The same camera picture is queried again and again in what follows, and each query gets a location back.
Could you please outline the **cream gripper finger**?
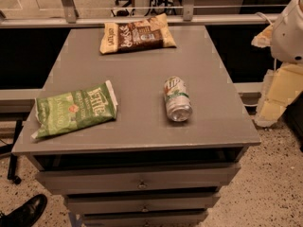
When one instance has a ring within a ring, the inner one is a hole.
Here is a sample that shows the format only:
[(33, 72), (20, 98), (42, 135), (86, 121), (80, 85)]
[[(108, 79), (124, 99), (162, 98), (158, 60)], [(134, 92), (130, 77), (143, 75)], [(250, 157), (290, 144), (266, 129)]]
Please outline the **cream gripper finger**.
[(259, 48), (265, 48), (271, 45), (273, 26), (268, 25), (251, 42), (251, 45)]
[(268, 70), (263, 79), (255, 123), (271, 127), (303, 93), (303, 65), (283, 62), (276, 70)]

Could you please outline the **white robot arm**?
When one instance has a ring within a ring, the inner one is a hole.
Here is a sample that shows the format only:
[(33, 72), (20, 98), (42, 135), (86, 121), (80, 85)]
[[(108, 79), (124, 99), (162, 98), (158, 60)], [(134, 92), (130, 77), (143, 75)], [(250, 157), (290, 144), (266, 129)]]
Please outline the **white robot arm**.
[(251, 45), (270, 47), (274, 69), (263, 79), (255, 123), (271, 127), (303, 92), (303, 0), (291, 0)]

